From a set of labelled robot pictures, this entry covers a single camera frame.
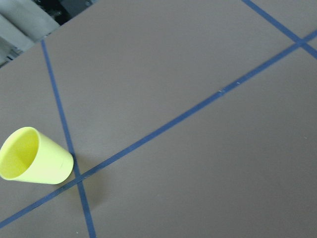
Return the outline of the yellow plastic cup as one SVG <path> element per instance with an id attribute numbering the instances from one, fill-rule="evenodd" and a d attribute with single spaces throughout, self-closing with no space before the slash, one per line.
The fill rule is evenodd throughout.
<path id="1" fill-rule="evenodd" d="M 0 149 L 4 180 L 59 184 L 71 174 L 72 155 L 33 127 L 12 133 Z"/>

